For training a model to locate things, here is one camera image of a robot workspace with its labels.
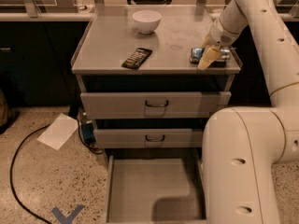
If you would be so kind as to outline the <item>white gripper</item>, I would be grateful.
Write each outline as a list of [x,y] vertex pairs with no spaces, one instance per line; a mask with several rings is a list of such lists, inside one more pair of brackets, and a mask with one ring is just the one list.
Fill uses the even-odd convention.
[[213,21],[209,32],[203,40],[202,47],[205,48],[197,68],[206,70],[221,56],[221,47],[231,46],[239,37],[239,33],[227,30],[219,19]]

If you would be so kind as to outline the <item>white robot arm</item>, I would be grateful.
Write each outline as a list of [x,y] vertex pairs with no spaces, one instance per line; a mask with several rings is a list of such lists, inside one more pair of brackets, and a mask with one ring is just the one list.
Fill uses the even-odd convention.
[[271,175],[298,158],[299,47],[275,0],[231,0],[214,20],[206,51],[231,45],[249,27],[271,100],[212,115],[202,143],[207,224],[280,224]]

